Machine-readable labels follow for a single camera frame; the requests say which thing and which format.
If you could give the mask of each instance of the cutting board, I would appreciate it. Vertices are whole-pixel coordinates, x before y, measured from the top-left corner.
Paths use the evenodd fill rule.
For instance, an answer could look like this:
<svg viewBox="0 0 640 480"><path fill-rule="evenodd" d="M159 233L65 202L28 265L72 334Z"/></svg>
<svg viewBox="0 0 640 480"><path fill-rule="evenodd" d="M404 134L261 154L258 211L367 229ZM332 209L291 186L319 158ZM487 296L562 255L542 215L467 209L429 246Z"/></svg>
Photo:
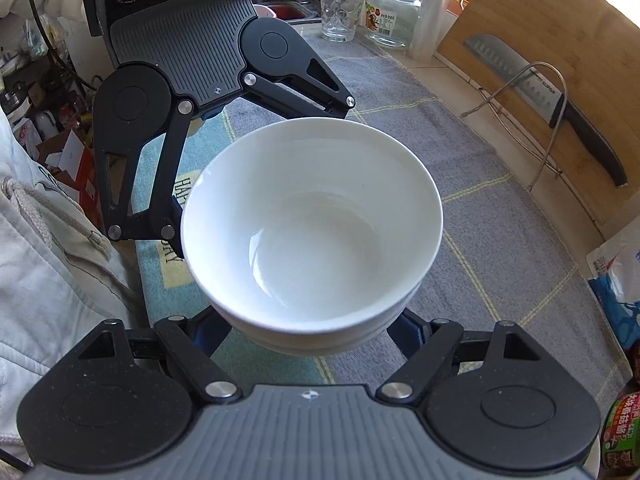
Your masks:
<svg viewBox="0 0 640 480"><path fill-rule="evenodd" d="M618 215L640 189L640 28L605 0L471 0L438 52L478 84L502 82L464 46L478 33L494 34L530 62L546 61L564 76L569 98L609 141L628 176L616 188L607 172L563 123L551 152L596 224ZM561 88L546 68L541 72ZM551 130L513 90L498 97L546 146Z"/></svg>

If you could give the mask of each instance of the gray ribbed panel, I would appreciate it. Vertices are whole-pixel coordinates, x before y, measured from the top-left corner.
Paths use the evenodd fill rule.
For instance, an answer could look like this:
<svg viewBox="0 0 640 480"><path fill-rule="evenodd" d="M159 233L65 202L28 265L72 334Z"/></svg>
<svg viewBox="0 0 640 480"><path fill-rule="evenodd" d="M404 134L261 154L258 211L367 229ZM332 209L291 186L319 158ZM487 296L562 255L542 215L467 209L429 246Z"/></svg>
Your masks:
<svg viewBox="0 0 640 480"><path fill-rule="evenodd" d="M203 105L240 88L238 37L254 16L251 0L170 0L117 20L111 42L120 63L157 66L175 93Z"/></svg>
<svg viewBox="0 0 640 480"><path fill-rule="evenodd" d="M248 399L206 408L191 433L128 471L74 475L46 466L28 480L489 480L446 455L413 412L373 401L362 386L256 386ZM580 468L548 480L587 480Z"/></svg>

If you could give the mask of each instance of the black knife handle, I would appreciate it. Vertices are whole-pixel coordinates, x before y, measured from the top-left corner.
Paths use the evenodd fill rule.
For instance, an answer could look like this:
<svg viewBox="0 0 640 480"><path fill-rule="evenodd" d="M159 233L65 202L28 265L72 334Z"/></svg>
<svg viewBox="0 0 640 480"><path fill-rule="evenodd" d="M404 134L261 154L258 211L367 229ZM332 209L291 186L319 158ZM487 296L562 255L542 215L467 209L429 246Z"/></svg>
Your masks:
<svg viewBox="0 0 640 480"><path fill-rule="evenodd" d="M551 128L556 126L558 121L558 115L560 114L560 108L562 107L563 97L558 100L558 105L554 111L549 126ZM574 128L576 135L580 139L580 142L587 148L587 151L593 155L593 157L600 163L600 165L609 173L609 176L613 180L616 187L621 187L626 184L625 168L622 167L620 159L613 151L613 148L607 142L600 132L589 122L589 120L581 113L575 105L568 101L566 108L564 109L563 119L566 119L569 124Z"/></svg>

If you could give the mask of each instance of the bowl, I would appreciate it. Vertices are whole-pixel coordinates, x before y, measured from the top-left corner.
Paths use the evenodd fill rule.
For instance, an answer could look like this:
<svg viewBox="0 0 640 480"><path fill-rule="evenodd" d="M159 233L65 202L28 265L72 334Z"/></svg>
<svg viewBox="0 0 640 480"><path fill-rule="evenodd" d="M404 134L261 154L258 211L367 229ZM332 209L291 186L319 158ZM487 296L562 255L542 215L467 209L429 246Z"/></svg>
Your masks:
<svg viewBox="0 0 640 480"><path fill-rule="evenodd" d="M270 124L225 148L184 206L182 248L213 306L259 345L329 355L400 315L442 238L431 175L353 121Z"/></svg>

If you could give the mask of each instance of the black cable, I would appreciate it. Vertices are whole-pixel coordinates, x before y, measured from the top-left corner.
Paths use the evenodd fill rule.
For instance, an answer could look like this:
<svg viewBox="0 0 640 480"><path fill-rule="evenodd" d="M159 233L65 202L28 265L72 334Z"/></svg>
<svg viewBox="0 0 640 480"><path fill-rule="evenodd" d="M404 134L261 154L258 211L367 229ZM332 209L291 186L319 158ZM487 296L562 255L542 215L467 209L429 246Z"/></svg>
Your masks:
<svg viewBox="0 0 640 480"><path fill-rule="evenodd" d="M62 58L58 55L58 53L56 52L56 49L53 48L53 45L49 41L49 37L47 36L47 33L44 31L44 27L42 26L42 22L40 21L40 16L38 15L38 8L36 7L36 2L34 0L29 0L29 5L31 7L31 13L33 14L33 19L35 20L38 30L42 35L42 39L44 40L44 43L47 45L47 48L49 49L49 52L51 53L51 55L56 59L58 63L60 63L60 66L63 67L67 72L69 72L73 77L75 77L78 80L78 82L82 83L87 88L95 91L96 90L95 86L89 84L87 81L82 79L76 73L75 70L73 70L67 63L62 61Z"/></svg>
<svg viewBox="0 0 640 480"><path fill-rule="evenodd" d="M11 467L15 467L18 471L21 471L23 473L27 473L31 469L33 469L29 464L25 464L22 460L20 460L19 458L16 458L11 453L7 453L4 449L1 449L1 448L0 448L0 460L2 460L3 462L6 462Z"/></svg>

